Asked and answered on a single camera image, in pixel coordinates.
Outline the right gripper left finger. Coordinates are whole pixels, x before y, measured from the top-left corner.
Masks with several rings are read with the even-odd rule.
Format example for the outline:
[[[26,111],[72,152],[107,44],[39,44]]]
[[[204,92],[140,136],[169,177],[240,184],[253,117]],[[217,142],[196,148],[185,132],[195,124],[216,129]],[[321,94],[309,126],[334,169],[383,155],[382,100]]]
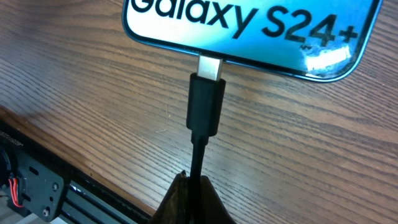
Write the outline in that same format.
[[[149,224],[189,223],[188,180],[184,170],[175,176],[158,209],[149,220]]]

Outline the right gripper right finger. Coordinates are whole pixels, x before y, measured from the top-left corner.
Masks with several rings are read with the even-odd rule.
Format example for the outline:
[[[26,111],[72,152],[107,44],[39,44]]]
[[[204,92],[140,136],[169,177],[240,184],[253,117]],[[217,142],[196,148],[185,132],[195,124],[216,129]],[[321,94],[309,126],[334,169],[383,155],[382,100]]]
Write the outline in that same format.
[[[223,205],[215,188],[207,176],[200,178],[200,197],[203,221],[206,224],[236,224]]]

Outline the blue Galaxy S24+ smartphone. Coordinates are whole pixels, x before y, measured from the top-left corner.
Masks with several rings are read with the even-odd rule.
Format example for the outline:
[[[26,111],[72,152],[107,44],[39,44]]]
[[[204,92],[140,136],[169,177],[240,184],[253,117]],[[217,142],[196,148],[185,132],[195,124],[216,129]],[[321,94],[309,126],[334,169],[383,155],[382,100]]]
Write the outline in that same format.
[[[381,0],[125,0],[142,44],[317,83],[359,64]]]

